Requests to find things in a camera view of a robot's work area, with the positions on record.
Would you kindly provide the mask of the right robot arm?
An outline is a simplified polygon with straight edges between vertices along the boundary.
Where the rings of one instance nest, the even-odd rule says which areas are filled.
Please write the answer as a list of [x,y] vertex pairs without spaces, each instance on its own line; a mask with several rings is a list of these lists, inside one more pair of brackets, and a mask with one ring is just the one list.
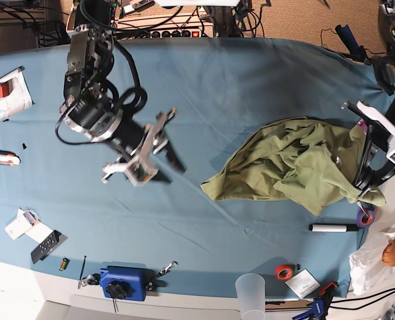
[[[122,173],[135,187],[152,179],[169,183],[171,180],[153,164],[151,155],[163,151],[175,171],[186,171],[165,132],[176,110],[160,112],[155,123],[146,126],[134,121],[134,115],[148,99],[135,61],[117,39],[121,29],[111,27],[108,20],[92,17],[85,5],[85,1],[79,2],[85,23],[76,27],[71,36],[63,90],[65,101],[58,122],[83,134],[87,138],[85,144],[104,144],[117,152],[116,160],[102,168],[103,183],[115,173]],[[133,79],[133,86],[123,93],[107,78],[115,65],[115,50],[126,59]]]

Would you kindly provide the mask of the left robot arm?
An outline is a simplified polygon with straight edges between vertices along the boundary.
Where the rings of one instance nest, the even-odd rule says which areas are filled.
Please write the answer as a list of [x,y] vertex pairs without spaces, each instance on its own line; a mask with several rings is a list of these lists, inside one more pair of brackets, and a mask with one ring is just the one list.
[[353,184],[362,194],[383,184],[395,175],[395,1],[381,1],[378,29],[386,46],[385,54],[367,56],[347,26],[335,28],[339,38],[349,50],[348,57],[354,61],[371,64],[377,84],[393,102],[387,112],[381,113],[359,101],[348,101],[343,107],[359,116],[366,126],[366,140]]

